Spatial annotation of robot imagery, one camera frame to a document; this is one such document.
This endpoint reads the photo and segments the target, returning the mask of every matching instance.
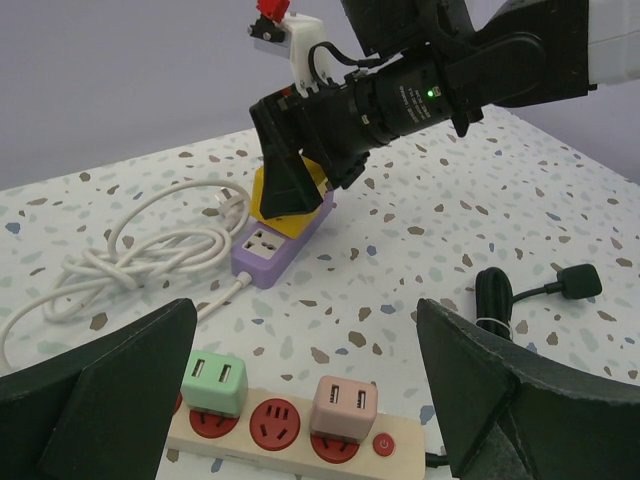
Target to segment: table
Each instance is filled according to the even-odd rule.
[[[43,293],[69,253],[105,247],[110,225],[152,192],[187,179],[224,178],[250,189],[260,165],[245,131],[0,193],[0,320]],[[145,211],[121,248],[178,222],[206,224],[213,192],[188,191]],[[319,378],[375,381],[380,409],[442,439],[415,333],[419,298],[474,316],[472,286],[497,266],[515,290],[556,270],[594,263],[604,293],[589,301],[538,297],[514,309],[515,342],[595,375],[638,385],[640,188],[517,117],[487,108],[458,139],[448,124],[373,152],[362,178],[271,290],[252,287],[198,327],[194,347],[232,353],[250,384],[312,397]],[[228,263],[210,275],[112,292],[69,324],[33,312],[8,341],[22,367],[117,330],[178,297],[207,302],[231,284]],[[168,451],[159,479],[291,478]],[[448,469],[429,478],[450,478]]]

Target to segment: black power cable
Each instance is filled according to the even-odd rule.
[[[493,318],[498,322],[478,320],[478,326],[510,340],[509,325],[515,303],[534,295],[559,292],[572,300],[600,295],[602,284],[598,272],[588,264],[569,267],[558,272],[556,282],[514,296],[507,274],[499,268],[488,268],[476,277],[476,318]]]
[[[384,65],[389,61],[388,58],[368,58],[364,60],[354,60],[353,58],[347,57],[344,53],[338,50],[331,42],[320,42],[309,49],[309,70],[311,72],[311,77],[313,80],[320,86],[324,88],[333,88],[338,89],[340,85],[335,83],[333,80],[329,79],[329,83],[325,82],[323,78],[318,74],[318,69],[316,67],[316,50],[319,48],[326,48],[333,58],[335,58],[338,62],[347,67],[358,67],[358,68],[375,68],[381,65]]]

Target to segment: red power socket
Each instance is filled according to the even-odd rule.
[[[300,414],[286,400],[270,399],[253,411],[249,431],[260,448],[269,452],[284,450],[298,438]]]
[[[334,465],[348,462],[360,449],[357,443],[347,443],[344,440],[334,440],[319,435],[311,435],[311,446],[321,459]]]
[[[198,435],[204,438],[220,438],[235,428],[240,418],[221,417],[211,413],[189,412],[189,423]]]

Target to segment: coiled white cable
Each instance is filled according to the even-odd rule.
[[[118,252],[117,243],[127,224],[140,212],[162,198],[180,190],[198,187],[219,187],[225,198],[218,208],[223,225],[201,228],[179,228],[154,235],[140,242],[125,253]],[[228,190],[236,192],[230,195]],[[67,256],[62,264],[63,273],[53,282],[51,290],[18,310],[0,330],[0,371],[12,371],[5,353],[5,344],[11,328],[26,314],[44,305],[45,320],[64,322],[86,308],[106,287],[120,285],[136,290],[150,279],[173,274],[210,271],[226,259],[231,252],[233,238],[244,228],[249,219],[251,197],[239,185],[226,180],[192,180],[176,184],[152,196],[135,210],[120,219],[107,240],[107,251],[89,248],[80,258]],[[74,277],[73,284],[65,286]],[[233,295],[251,283],[251,276],[242,272],[234,284],[216,301],[198,313],[202,321],[223,305]],[[56,310],[56,301],[67,295],[86,292],[76,303],[63,311]]]

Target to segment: gray wall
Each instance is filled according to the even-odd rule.
[[[493,0],[469,0],[474,19]],[[291,81],[255,52],[255,0],[3,0],[0,189],[249,128]],[[293,0],[360,55],[339,0]],[[640,181],[640,85],[519,114]]]

